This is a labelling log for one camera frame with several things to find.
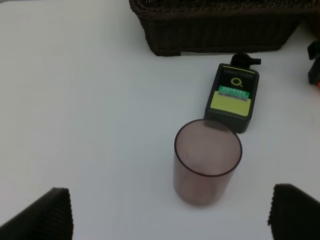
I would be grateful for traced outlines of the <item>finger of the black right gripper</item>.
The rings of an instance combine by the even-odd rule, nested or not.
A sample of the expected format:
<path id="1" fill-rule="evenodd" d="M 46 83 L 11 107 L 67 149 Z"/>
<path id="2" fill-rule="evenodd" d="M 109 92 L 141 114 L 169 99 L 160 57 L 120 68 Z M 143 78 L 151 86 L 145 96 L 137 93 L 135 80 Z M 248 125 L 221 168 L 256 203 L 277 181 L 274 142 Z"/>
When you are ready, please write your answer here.
<path id="1" fill-rule="evenodd" d="M 311 85 L 320 84 L 320 42 L 313 41 L 307 48 L 308 57 L 313 64 L 308 72 L 308 80 Z"/>

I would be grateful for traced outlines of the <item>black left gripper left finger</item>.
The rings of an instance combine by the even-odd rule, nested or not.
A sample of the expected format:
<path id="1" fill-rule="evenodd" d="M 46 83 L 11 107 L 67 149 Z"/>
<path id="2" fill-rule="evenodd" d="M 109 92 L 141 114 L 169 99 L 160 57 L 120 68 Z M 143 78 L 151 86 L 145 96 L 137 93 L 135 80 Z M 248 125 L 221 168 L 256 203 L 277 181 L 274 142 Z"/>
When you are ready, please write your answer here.
<path id="1" fill-rule="evenodd" d="M 71 240 L 74 223 L 68 188 L 53 187 L 0 226 L 2 240 Z"/>

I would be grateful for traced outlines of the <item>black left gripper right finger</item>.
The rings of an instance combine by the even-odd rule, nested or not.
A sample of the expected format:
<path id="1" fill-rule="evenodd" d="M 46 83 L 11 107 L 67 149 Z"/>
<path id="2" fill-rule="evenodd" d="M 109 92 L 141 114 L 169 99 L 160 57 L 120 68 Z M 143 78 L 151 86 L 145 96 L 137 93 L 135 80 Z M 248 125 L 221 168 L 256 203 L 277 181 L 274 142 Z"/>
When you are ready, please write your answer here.
<path id="1" fill-rule="evenodd" d="M 292 184 L 276 184 L 267 223 L 274 240 L 318 240 L 320 202 Z"/>

